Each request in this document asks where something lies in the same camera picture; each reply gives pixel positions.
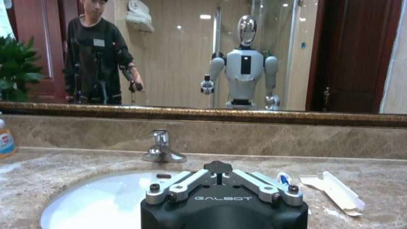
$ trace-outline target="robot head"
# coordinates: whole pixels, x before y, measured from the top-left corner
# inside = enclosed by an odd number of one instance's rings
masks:
[[[239,41],[245,47],[250,47],[254,44],[258,31],[258,22],[254,16],[245,15],[238,23]]]

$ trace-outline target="robot chest panel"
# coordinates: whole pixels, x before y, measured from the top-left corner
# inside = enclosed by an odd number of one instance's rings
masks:
[[[227,77],[257,80],[263,74],[263,55],[255,50],[234,50],[227,57]]]

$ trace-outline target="gold mirror trim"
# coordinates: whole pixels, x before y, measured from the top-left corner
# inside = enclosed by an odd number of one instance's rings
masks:
[[[192,120],[299,125],[346,125],[407,127],[407,115],[346,114],[318,112],[270,112],[175,107],[38,104],[2,102],[4,114],[135,118],[151,120]]]

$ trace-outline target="green leaves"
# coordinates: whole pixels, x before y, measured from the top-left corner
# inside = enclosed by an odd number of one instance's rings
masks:
[[[39,83],[42,79],[44,79],[44,75],[39,73],[27,73],[24,75],[24,81],[28,83]]]
[[[39,83],[44,78],[42,68],[35,64],[40,57],[34,44],[34,37],[27,45],[11,36],[0,37],[0,92],[4,100],[27,101],[26,83]]]
[[[0,90],[12,89],[14,83],[6,80],[0,80]]]

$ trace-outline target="sink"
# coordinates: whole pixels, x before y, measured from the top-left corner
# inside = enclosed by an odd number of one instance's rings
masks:
[[[43,229],[139,229],[140,202],[152,183],[168,179],[168,171],[138,171],[92,178],[70,188],[47,207]]]

